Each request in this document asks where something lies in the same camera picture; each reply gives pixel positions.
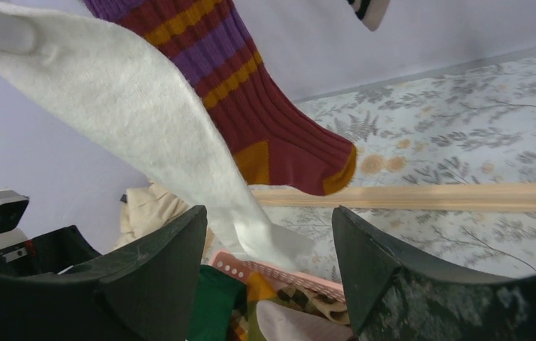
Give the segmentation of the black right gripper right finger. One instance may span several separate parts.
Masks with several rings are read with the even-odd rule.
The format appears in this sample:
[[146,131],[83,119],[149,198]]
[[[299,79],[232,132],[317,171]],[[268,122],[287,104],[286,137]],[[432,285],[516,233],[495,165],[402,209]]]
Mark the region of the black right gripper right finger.
[[536,275],[507,278],[453,264],[342,206],[332,227],[360,340],[536,340]]

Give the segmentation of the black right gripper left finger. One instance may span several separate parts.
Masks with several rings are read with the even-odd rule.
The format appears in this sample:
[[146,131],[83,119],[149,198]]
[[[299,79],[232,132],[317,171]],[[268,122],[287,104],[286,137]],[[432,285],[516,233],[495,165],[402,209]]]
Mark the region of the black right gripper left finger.
[[0,275],[0,340],[184,340],[206,209],[58,274]]

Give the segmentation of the purple striped sock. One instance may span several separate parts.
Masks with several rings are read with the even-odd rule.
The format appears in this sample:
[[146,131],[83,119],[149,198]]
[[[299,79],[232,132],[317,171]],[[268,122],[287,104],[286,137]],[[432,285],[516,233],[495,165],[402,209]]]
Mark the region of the purple striped sock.
[[179,68],[250,185],[330,195],[352,180],[355,146],[279,89],[232,1],[87,1],[86,7],[140,35]]

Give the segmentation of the olive orange striped sock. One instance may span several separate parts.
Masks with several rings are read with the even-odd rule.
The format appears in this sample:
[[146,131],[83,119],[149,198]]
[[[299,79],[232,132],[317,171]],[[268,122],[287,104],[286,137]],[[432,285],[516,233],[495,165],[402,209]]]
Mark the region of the olive orange striped sock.
[[258,305],[262,301],[278,301],[277,292],[260,273],[252,272],[247,278],[245,297],[235,304],[227,340],[266,341],[259,328]]

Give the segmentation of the beige green argyle sock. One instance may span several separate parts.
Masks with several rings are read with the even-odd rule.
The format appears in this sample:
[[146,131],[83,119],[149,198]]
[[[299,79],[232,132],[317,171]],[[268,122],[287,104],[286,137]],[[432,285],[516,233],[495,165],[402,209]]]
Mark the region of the beige green argyle sock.
[[321,293],[300,286],[286,286],[277,291],[277,297],[288,308],[350,326],[347,305]]

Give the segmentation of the white sock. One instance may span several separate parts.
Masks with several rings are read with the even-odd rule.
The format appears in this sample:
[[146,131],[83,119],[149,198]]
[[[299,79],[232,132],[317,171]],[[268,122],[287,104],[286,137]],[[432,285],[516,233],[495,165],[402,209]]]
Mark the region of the white sock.
[[314,243],[273,223],[180,70],[114,23],[0,2],[31,23],[28,55],[0,50],[0,76],[27,98],[190,205],[207,210],[223,246],[244,259],[296,269]]

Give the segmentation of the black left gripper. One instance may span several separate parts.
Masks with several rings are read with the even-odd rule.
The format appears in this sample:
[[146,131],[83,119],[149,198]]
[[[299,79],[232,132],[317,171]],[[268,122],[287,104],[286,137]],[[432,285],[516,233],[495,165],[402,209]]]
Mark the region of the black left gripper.
[[99,256],[101,253],[71,225],[0,249],[0,275],[58,274]]

